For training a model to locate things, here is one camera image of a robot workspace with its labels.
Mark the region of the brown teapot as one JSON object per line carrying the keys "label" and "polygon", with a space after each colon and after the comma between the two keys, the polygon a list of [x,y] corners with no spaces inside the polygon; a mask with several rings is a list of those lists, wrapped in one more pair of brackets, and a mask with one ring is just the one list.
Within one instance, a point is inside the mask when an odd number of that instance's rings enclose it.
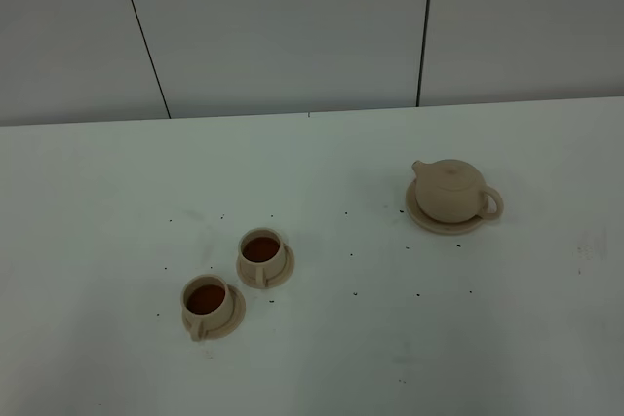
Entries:
{"label": "brown teapot", "polygon": [[422,211],[439,222],[458,224],[475,217],[497,220],[504,210],[500,194],[488,186],[474,166],[460,160],[415,161],[415,199]]}

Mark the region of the brown teapot saucer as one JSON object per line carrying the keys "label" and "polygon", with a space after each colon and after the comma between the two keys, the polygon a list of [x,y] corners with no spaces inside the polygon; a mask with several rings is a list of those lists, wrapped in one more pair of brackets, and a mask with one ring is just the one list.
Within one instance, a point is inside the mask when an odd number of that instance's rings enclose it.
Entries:
{"label": "brown teapot saucer", "polygon": [[485,224],[485,221],[479,216],[459,222],[444,223],[428,216],[418,204],[415,197],[416,180],[414,179],[408,186],[406,191],[406,212],[411,220],[420,228],[438,235],[463,235],[470,233]]}

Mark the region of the rear cup saucer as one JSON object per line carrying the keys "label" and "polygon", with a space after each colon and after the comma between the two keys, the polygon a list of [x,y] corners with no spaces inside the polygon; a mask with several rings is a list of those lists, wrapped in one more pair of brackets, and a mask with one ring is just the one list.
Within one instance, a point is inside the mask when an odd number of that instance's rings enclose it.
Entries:
{"label": "rear cup saucer", "polygon": [[270,289],[283,284],[293,273],[294,254],[288,245],[283,245],[279,255],[284,260],[273,258],[267,262],[253,263],[240,254],[236,262],[239,279],[255,289]]}

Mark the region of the cup saucer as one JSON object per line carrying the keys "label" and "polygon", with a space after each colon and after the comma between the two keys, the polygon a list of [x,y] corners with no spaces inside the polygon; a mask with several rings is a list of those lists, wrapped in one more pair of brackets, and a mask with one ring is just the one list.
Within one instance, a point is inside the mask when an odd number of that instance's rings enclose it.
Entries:
{"label": "cup saucer", "polygon": [[[232,294],[232,298],[233,298],[233,302],[234,302],[234,314],[232,316],[232,318],[230,319],[230,321],[221,329],[214,331],[214,332],[210,332],[209,336],[202,340],[214,340],[214,339],[218,339],[218,338],[222,338],[224,336],[227,336],[228,334],[230,334],[232,331],[234,331],[242,322],[245,313],[246,313],[246,303],[245,303],[245,299],[242,295],[242,293],[233,285],[228,284],[229,286],[229,290]],[[182,323],[183,326],[185,328],[185,330],[187,331],[186,325],[184,323],[184,318],[183,318],[183,314],[182,314],[182,305],[181,305],[181,316],[182,316]]]}
{"label": "cup saucer", "polygon": [[284,260],[273,258],[267,262],[253,263],[240,254],[236,262],[239,279],[255,289],[270,289],[283,284],[293,273],[294,254],[288,245],[283,245],[279,255]]}

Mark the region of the rear brown teacup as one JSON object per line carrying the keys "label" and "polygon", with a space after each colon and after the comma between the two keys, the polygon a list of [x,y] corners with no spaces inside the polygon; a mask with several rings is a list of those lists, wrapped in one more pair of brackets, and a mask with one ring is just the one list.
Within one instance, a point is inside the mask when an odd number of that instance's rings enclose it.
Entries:
{"label": "rear brown teacup", "polygon": [[286,245],[280,234],[269,228],[256,228],[246,233],[238,246],[238,257],[242,254],[253,263],[267,262],[273,258],[284,260],[279,255],[280,247]]}

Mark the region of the brown teacup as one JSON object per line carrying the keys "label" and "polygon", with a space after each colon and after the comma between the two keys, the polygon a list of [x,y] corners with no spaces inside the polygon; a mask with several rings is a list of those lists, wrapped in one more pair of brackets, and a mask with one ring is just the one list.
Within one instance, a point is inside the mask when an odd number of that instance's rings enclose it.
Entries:
{"label": "brown teacup", "polygon": [[279,255],[280,247],[286,245],[280,234],[269,228],[256,228],[246,233],[238,246],[238,257],[242,254],[253,263],[267,262],[273,258],[284,260]]}
{"label": "brown teacup", "polygon": [[229,286],[216,275],[202,275],[192,279],[182,292],[181,305],[187,331],[195,342],[223,328],[234,314]]}

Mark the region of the front cup saucer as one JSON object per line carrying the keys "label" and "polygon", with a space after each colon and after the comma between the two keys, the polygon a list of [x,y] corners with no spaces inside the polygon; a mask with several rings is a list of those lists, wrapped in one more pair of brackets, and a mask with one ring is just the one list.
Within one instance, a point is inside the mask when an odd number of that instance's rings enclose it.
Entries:
{"label": "front cup saucer", "polygon": [[[214,340],[214,339],[218,339],[218,338],[222,338],[224,336],[227,336],[228,334],[230,334],[232,331],[234,331],[242,322],[245,313],[246,313],[246,303],[245,303],[245,299],[242,295],[242,293],[233,285],[228,284],[229,286],[229,290],[232,294],[232,298],[233,298],[233,302],[234,302],[234,314],[232,316],[232,318],[230,319],[230,321],[221,329],[214,331],[214,332],[210,332],[209,336],[202,340]],[[182,305],[181,305],[181,316],[182,316],[182,323],[183,326],[185,328],[185,330],[187,331],[186,325],[184,323],[184,318],[183,318],[183,314],[182,314]]]}

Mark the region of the front brown teacup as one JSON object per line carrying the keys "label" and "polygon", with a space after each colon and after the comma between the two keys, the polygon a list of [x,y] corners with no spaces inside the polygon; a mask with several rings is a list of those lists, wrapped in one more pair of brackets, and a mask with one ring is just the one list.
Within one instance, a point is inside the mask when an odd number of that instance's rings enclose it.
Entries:
{"label": "front brown teacup", "polygon": [[234,314],[229,286],[216,275],[202,275],[192,279],[182,292],[181,305],[187,331],[195,342],[223,328]]}

